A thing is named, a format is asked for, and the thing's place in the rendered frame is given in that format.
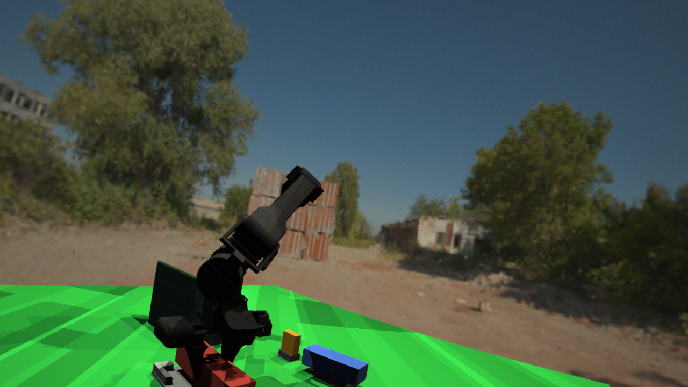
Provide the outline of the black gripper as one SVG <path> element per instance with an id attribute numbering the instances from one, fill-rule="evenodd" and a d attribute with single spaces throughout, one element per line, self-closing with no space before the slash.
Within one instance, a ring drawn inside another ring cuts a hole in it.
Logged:
<path id="1" fill-rule="evenodd" d="M 239 297 L 245 297 L 241 294 L 241 289 L 234 293 L 234 296 L 228 298 L 227 303 L 238 303 Z M 200 322 L 189 323 L 182 316 L 160 317 L 155 323 L 153 335 L 166 348 L 183 348 L 185 347 L 189 361 L 191 363 L 192 374 L 194 379 L 200 381 L 202 374 L 203 355 L 207 350 L 208 345 L 204 343 L 205 335 L 219 333 L 217 328 L 209 327 L 209 319 L 213 308 L 218 303 L 218 300 L 211 300 L 204 296 L 203 309 L 198 311 L 197 318 Z M 223 355 L 230 362 L 234 362 L 239 350 L 244 345 L 226 346 L 221 342 L 221 355 Z"/>

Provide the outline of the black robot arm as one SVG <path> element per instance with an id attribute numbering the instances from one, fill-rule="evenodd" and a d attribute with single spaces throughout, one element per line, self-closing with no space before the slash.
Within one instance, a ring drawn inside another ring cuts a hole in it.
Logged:
<path id="1" fill-rule="evenodd" d="M 250 346 L 255 336 L 267 331 L 267 311 L 249 311 L 247 297 L 239 297 L 236 304 L 227 303 L 227 300 L 242 288 L 248 268 L 258 274 L 272 263 L 280 248 L 278 241 L 286 233 L 286 222 L 295 210 L 309 201 L 313 203 L 324 192 L 322 184 L 299 165 L 286 178 L 277 200 L 239 219 L 219 239 L 223 245 L 198 270 L 196 280 L 200 292 L 208 299 L 218 300 L 211 312 L 209 327 L 217 328 L 226 346 Z M 233 237 L 227 239 L 232 233 Z"/>

